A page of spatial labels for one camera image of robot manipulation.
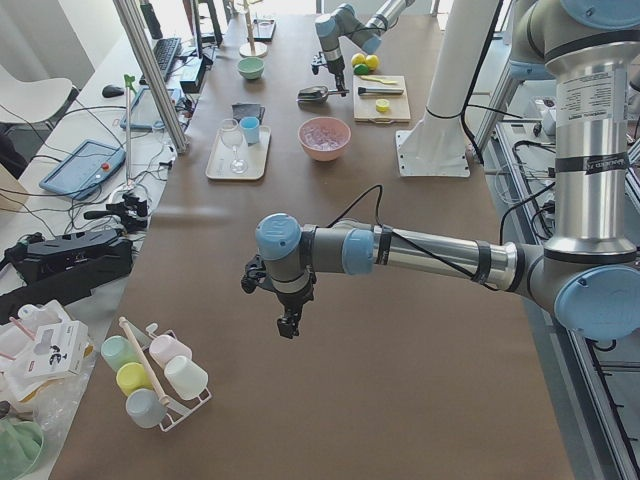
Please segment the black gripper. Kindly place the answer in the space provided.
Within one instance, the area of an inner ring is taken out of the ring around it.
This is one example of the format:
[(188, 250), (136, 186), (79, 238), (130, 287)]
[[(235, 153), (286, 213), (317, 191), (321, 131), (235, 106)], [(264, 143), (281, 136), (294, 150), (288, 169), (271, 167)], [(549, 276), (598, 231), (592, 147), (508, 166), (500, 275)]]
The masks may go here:
[(268, 273), (266, 264), (259, 254), (245, 264), (245, 271), (241, 278), (241, 287), (247, 294), (260, 288), (276, 295), (284, 308), (283, 314), (276, 320), (279, 335), (284, 338), (294, 338), (299, 335), (303, 306), (314, 299), (315, 283), (316, 275), (307, 267), (293, 281), (275, 280)]
[(346, 88), (344, 80), (344, 57), (339, 49), (331, 51), (319, 51), (311, 60), (311, 71), (318, 75), (321, 68), (326, 68), (334, 77), (336, 91), (341, 96), (346, 96), (349, 90)]

